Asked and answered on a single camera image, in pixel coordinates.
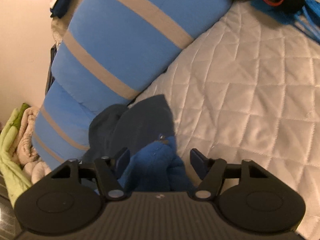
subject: mattress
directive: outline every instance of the mattress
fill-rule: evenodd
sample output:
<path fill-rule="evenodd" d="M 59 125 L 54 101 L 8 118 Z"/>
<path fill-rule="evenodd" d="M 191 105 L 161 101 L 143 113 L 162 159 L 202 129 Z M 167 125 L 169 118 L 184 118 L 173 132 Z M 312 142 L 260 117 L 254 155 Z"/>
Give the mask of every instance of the mattress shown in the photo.
<path fill-rule="evenodd" d="M 252 159 L 301 194 L 298 232 L 320 238 L 320 46 L 248 2 L 236 2 L 138 98 L 164 94 L 178 154 L 197 148 L 229 163 Z"/>

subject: gray fabric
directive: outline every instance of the gray fabric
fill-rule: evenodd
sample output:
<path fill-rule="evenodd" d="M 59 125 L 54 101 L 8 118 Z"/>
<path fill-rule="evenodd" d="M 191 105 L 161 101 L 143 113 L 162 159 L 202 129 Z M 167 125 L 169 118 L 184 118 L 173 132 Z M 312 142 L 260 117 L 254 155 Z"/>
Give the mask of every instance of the gray fabric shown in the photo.
<path fill-rule="evenodd" d="M 229 163 L 249 158 L 306 201 L 298 231 L 320 238 L 320 46 L 236 2 L 138 100 L 164 94 L 178 155 L 198 148 Z"/>

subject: white quilted mattress pad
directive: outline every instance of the white quilted mattress pad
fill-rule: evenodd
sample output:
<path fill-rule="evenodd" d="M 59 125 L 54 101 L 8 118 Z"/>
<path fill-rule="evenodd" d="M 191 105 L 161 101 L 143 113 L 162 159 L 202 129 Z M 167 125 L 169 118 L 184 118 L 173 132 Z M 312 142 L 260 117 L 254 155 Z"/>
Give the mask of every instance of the white quilted mattress pad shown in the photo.
<path fill-rule="evenodd" d="M 235 2 L 143 92 L 164 94 L 178 154 L 252 159 L 301 194 L 298 228 L 320 239 L 320 46 L 248 2 Z"/>

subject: yellow cloth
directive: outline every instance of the yellow cloth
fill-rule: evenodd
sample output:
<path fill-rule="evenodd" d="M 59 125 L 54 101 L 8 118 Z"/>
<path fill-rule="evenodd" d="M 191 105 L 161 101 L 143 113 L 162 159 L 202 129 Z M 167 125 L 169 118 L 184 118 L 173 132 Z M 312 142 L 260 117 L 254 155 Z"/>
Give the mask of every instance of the yellow cloth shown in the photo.
<path fill-rule="evenodd" d="M 18 129 L 13 125 L 18 115 L 19 110 L 14 109 L 0 134 L 0 171 L 4 177 L 12 206 L 17 198 L 31 187 L 31 182 L 26 178 L 21 168 L 11 161 L 8 152 L 18 133 Z"/>

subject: wall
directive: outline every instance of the wall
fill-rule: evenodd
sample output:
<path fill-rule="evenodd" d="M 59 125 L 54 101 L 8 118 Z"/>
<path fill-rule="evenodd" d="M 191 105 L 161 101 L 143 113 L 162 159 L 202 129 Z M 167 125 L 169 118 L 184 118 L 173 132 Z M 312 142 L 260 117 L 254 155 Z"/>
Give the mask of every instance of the wall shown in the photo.
<path fill-rule="evenodd" d="M 50 0 L 0 0 L 0 122 L 23 102 L 40 107 L 54 44 Z"/>

